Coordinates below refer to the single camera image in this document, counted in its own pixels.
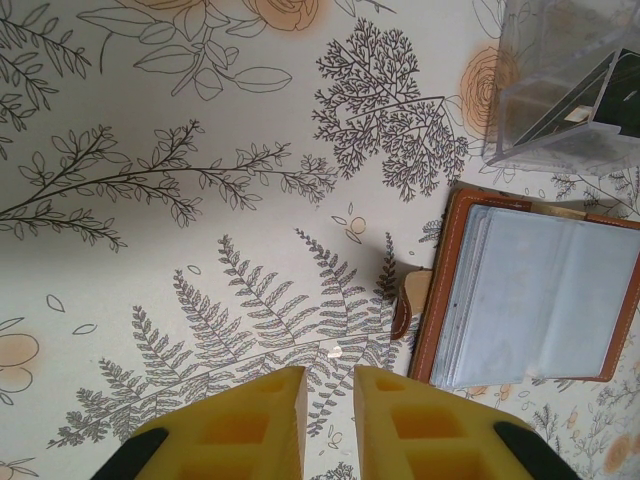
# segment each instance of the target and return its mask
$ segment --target brown leather wallet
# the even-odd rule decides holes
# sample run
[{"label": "brown leather wallet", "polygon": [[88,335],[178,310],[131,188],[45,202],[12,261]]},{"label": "brown leather wallet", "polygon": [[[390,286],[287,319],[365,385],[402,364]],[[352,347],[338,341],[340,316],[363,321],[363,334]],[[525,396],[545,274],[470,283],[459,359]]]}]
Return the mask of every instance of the brown leather wallet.
[{"label": "brown leather wallet", "polygon": [[[587,222],[603,223],[622,228],[633,228],[640,230],[640,223],[629,220],[609,218],[602,215],[587,214],[576,210],[570,210],[544,203],[535,203],[517,198],[509,198],[498,194],[481,192],[472,189],[462,189],[455,191],[447,207],[445,224],[440,236],[440,247],[436,255],[433,277],[430,282],[426,305],[424,308],[424,320],[418,332],[411,365],[409,367],[409,377],[429,383],[431,369],[436,355],[438,341],[442,323],[447,311],[449,295],[453,287],[456,264],[464,228],[467,222],[469,209],[472,205],[487,205],[512,210],[522,210],[526,212],[539,213],[542,215],[562,216],[574,218]],[[406,306],[410,303],[406,300],[406,290],[401,290],[399,308],[394,324],[392,326],[392,338],[402,336],[406,328],[400,328],[404,324],[408,325],[406,316],[411,316],[411,309],[407,313]],[[596,382],[608,382],[613,377],[622,352],[622,347],[629,332],[633,320],[638,299],[640,298],[640,256],[629,282],[627,293],[624,297],[618,321],[616,323],[611,344],[607,352],[605,362],[600,375],[597,377],[580,378],[578,380],[591,380]]]}]

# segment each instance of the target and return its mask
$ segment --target transparent plastic container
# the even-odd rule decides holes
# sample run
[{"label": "transparent plastic container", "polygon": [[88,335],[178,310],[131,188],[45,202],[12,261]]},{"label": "transparent plastic container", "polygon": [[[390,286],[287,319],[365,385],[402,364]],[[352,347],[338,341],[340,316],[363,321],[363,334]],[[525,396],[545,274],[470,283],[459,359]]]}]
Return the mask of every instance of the transparent plastic container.
[{"label": "transparent plastic container", "polygon": [[488,165],[598,176],[640,165],[640,0],[508,0],[499,49],[496,76],[517,81],[494,93]]}]

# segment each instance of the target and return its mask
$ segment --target open wallet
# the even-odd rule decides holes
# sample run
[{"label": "open wallet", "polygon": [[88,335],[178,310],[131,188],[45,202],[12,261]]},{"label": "open wallet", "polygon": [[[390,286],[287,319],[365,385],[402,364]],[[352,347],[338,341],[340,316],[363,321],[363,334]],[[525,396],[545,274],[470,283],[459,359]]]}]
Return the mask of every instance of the open wallet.
[{"label": "open wallet", "polygon": [[609,381],[638,305],[639,253],[638,222],[455,191],[433,273],[403,284],[392,338],[426,297],[413,379],[445,389]]}]

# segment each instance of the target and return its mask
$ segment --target card holder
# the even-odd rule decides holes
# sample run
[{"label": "card holder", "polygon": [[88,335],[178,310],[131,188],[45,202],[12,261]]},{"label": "card holder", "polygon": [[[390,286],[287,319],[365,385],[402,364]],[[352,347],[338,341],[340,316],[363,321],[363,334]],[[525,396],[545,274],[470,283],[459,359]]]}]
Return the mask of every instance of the card holder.
[{"label": "card holder", "polygon": [[[545,244],[552,242],[555,246],[553,249],[545,250],[536,245],[527,246],[526,242],[521,245],[521,250],[530,248],[530,256],[535,259],[527,267],[527,273],[531,277],[524,284],[519,285],[521,290],[528,292],[528,296],[521,296],[518,301],[507,302],[510,306],[504,307],[499,302],[499,296],[492,292],[502,288],[505,292],[509,291],[510,298],[518,298],[513,297],[517,292],[516,286],[508,282],[500,284],[499,280],[492,277],[500,261],[503,264],[510,263],[509,255],[515,255],[513,252],[505,253],[507,250],[502,248],[507,238],[505,235],[513,245],[513,242],[523,241],[522,239],[527,235],[541,239],[540,235],[543,234],[538,227],[529,228],[526,225],[528,220],[522,220],[525,224],[518,223],[517,228],[509,228],[509,222],[520,222],[520,220],[513,220],[513,211],[532,212],[524,216],[522,213],[517,213],[516,216],[525,219],[536,217],[545,220],[542,222],[545,225],[556,225],[553,228],[549,227],[551,230],[555,228],[556,231],[550,230],[545,234],[548,235],[547,240],[541,242]],[[575,226],[578,222],[568,221],[568,219],[585,220],[580,222],[582,230]],[[467,231],[465,225],[472,223],[476,226]],[[481,228],[482,225],[487,229],[486,238],[490,243],[496,241],[495,239],[498,240],[494,247],[489,245],[490,248],[486,252],[478,243],[481,230],[484,228]],[[505,379],[513,383],[521,380],[525,374],[607,381],[615,371],[640,295],[640,265],[637,255],[640,243],[638,243],[639,236],[636,231],[638,229],[640,224],[637,222],[587,215],[583,212],[471,189],[455,192],[448,207],[433,281],[425,306],[425,318],[416,341],[409,375],[428,382],[433,370],[432,383],[443,387],[506,383],[503,382]],[[612,231],[615,232],[613,237],[616,239],[613,243],[611,243]],[[591,241],[582,241],[582,238],[591,239]],[[594,243],[593,240],[597,238],[600,240]],[[469,248],[469,245],[466,245],[469,242],[475,242],[476,247]],[[628,245],[633,242],[636,242],[634,244],[637,245],[636,250],[634,250],[636,247],[628,248]],[[614,245],[615,248],[607,249],[606,245]],[[583,265],[585,262],[580,259],[584,259],[585,255],[591,258],[600,257],[590,268],[602,272],[602,275],[590,276],[589,272],[580,269],[573,274],[567,273],[573,268],[571,266],[574,263]],[[607,266],[614,264],[618,267],[607,269]],[[626,271],[621,271],[620,265],[627,265]],[[515,270],[511,272],[515,275],[518,273],[522,274]],[[474,275],[478,279],[476,282],[472,281]],[[603,285],[607,285],[606,299],[597,294],[594,299],[599,299],[598,308],[582,306],[585,303],[582,298],[584,292],[597,287],[597,280],[592,280],[597,278],[601,279]],[[556,298],[560,295],[560,291],[565,292],[564,296]],[[459,300],[469,295],[475,302],[473,308],[460,305]],[[538,299],[539,305],[536,305],[533,298]],[[477,305],[486,304],[487,301],[493,302],[493,307],[498,308],[498,317],[501,320],[491,318],[487,320],[486,314],[478,313],[481,310],[477,310]],[[449,307],[456,303],[458,306],[452,308],[450,312]],[[580,315],[574,315],[574,319],[584,316],[588,320],[588,323],[580,325],[578,334],[576,334],[575,322],[562,321],[570,305],[574,305],[573,312],[582,312]],[[519,329],[509,334],[508,332],[504,335],[492,334],[492,329],[495,330],[498,324],[504,329],[504,319],[508,316],[505,312],[508,313],[509,308],[517,311],[518,308],[523,307],[530,307],[530,311],[527,311],[523,317],[527,319],[523,322],[524,326],[521,325]],[[603,316],[611,320],[602,321]],[[585,348],[583,337],[588,337],[588,331],[593,331],[594,328],[598,338],[590,340],[592,348]],[[504,348],[505,341],[509,348]],[[571,342],[577,341],[582,342],[580,347],[582,353],[571,356],[571,349],[559,347],[573,345]],[[508,360],[509,351],[516,352],[512,355],[515,360]],[[500,367],[503,369],[501,373],[499,368],[496,370],[496,365],[503,366]]]}]

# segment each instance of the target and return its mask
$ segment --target floral patterned surface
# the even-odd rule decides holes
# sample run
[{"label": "floral patterned surface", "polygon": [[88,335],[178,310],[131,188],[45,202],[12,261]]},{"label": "floral patterned surface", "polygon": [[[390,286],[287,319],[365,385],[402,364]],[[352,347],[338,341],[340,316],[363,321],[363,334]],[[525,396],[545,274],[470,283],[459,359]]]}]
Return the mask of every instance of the floral patterned surface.
[{"label": "floral patterned surface", "polygon": [[[520,75],[496,53],[503,11],[0,0],[0,479],[89,478],[150,418],[292,364],[305,476],[359,478],[354,367],[406,371],[397,282],[431,265],[451,186],[640,218],[638,169],[482,163],[488,91]],[[583,478],[637,478],[639,328],[608,384],[456,393]]]}]

